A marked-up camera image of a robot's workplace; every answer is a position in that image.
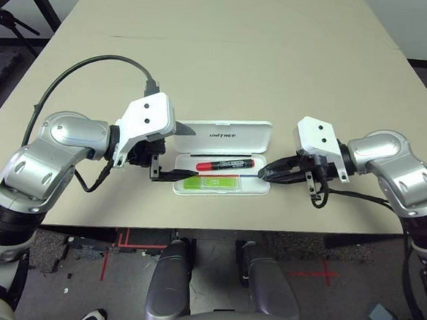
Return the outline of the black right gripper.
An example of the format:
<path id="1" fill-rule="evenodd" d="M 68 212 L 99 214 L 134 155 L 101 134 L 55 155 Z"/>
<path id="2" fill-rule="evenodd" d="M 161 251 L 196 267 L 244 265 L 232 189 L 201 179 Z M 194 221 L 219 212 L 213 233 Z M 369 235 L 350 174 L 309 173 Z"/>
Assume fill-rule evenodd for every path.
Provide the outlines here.
<path id="1" fill-rule="evenodd" d="M 289 171 L 298 166 L 300 172 Z M 324 156 L 289 156 L 269 163 L 267 170 L 262 172 L 261 179 L 282 185 L 306 182 L 310 197 L 322 199 L 322 195 L 329 191 L 328 181 L 332 178 L 328 176 L 329 168 Z"/>

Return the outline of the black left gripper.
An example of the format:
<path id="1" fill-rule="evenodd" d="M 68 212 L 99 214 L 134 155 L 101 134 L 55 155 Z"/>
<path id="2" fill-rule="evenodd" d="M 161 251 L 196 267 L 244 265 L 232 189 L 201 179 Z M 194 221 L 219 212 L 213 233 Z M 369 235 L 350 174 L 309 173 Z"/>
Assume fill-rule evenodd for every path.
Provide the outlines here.
<path id="1" fill-rule="evenodd" d="M 193 136 L 196 131 L 188 125 L 177 122 L 174 135 Z M 142 140 L 137 142 L 128 152 L 128 164 L 149 168 L 149 178 L 165 182 L 178 182 L 198 175 L 197 171 L 187 169 L 172 169 L 169 172 L 161 171 L 159 156 L 165 154 L 165 138 L 149 142 Z"/>

